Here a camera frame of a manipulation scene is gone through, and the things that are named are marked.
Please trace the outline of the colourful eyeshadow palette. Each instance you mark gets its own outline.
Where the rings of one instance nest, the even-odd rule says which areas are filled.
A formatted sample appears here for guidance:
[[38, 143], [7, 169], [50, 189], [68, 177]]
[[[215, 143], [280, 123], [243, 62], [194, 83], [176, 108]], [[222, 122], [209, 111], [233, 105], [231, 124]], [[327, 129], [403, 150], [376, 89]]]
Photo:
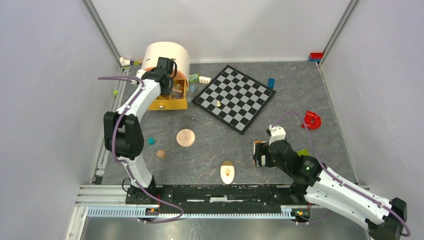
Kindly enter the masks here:
[[170, 100], [178, 100], [178, 99], [183, 99], [184, 98], [184, 94], [183, 93], [171, 93], [171, 95], [169, 96]]

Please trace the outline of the white orange sachet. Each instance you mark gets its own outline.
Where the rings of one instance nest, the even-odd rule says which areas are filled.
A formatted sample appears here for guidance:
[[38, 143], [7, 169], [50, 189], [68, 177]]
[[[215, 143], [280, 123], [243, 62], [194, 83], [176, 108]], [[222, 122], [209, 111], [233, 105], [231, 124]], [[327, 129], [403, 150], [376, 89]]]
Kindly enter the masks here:
[[255, 141], [254, 145], [255, 146], [267, 146], [268, 142], [267, 141]]

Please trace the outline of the yellow drawer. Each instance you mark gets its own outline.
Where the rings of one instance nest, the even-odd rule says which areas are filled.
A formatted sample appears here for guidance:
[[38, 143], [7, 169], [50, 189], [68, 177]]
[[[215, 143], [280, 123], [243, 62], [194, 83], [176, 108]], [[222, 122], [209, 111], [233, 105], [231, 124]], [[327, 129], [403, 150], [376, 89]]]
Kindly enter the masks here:
[[175, 89], [183, 90], [183, 99], [170, 99], [170, 95], [159, 95], [148, 107], [149, 111], [163, 110], [185, 110], [188, 108], [187, 91], [188, 83], [186, 80], [178, 80], [173, 83]]

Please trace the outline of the round pink compact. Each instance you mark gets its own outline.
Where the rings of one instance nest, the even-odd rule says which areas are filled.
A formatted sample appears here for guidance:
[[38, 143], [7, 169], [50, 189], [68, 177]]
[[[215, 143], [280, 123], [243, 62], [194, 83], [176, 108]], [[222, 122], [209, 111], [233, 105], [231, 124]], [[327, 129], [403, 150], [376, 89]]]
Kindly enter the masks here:
[[188, 128], [180, 130], [176, 135], [177, 143], [184, 148], [188, 148], [194, 144], [196, 140], [195, 133]]

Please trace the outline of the pink lip pencil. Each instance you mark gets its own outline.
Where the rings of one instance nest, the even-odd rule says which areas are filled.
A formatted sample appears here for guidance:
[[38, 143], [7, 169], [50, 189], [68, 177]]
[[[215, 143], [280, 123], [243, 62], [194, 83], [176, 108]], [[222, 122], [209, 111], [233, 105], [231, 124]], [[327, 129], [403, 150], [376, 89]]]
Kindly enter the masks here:
[[183, 93], [183, 90], [173, 88], [173, 89], [172, 89], [172, 92], [173, 92], [173, 93], [179, 93], [179, 94], [182, 94], [182, 93]]

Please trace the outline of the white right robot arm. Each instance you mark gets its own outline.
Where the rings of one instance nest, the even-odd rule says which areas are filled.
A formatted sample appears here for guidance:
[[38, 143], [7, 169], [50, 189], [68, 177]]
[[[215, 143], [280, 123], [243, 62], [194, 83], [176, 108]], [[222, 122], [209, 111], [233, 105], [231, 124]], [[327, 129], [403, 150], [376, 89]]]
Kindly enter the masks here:
[[368, 231], [374, 240], [398, 240], [406, 229], [407, 203], [378, 196], [341, 177], [309, 155], [298, 155], [286, 140], [255, 141], [252, 159], [257, 168], [277, 167], [293, 182], [289, 199], [325, 207]]

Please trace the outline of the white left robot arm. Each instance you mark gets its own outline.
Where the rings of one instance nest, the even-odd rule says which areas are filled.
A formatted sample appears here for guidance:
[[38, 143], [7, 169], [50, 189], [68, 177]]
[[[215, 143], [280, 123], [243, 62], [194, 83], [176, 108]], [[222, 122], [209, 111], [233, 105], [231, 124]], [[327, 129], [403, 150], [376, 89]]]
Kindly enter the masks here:
[[145, 204], [156, 200], [157, 190], [150, 186], [154, 178], [142, 156], [145, 139], [141, 119], [153, 101], [172, 92], [177, 70], [177, 63], [173, 59], [159, 57], [155, 67], [141, 69], [136, 76], [102, 77], [102, 80], [125, 81], [136, 86], [127, 102], [116, 111], [104, 114], [104, 144], [114, 160], [123, 164], [131, 185], [139, 188], [137, 196]]

